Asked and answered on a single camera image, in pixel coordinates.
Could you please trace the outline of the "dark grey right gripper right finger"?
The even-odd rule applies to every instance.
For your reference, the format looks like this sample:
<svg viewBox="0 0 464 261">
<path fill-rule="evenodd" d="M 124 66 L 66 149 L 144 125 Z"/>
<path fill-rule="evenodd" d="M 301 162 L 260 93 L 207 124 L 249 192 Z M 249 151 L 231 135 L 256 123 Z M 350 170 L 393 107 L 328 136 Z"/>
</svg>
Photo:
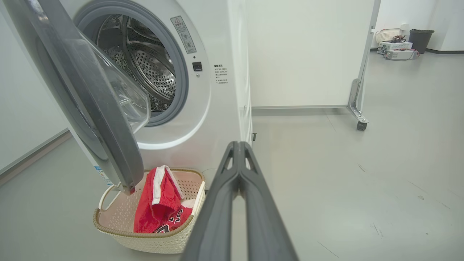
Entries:
<svg viewBox="0 0 464 261">
<path fill-rule="evenodd" d="M 249 261 L 298 261 L 250 144 L 239 142 L 239 191 L 246 202 Z"/>
</svg>

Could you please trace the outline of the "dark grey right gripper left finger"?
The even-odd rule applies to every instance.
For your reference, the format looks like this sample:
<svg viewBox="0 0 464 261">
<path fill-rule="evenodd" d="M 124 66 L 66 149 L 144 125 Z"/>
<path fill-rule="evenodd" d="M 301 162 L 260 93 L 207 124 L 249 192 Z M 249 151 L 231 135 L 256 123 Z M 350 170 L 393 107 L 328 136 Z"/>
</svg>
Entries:
<svg viewBox="0 0 464 261">
<path fill-rule="evenodd" d="M 239 190 L 239 143 L 231 142 L 206 194 L 181 261 L 230 261 L 232 202 Z"/>
</svg>

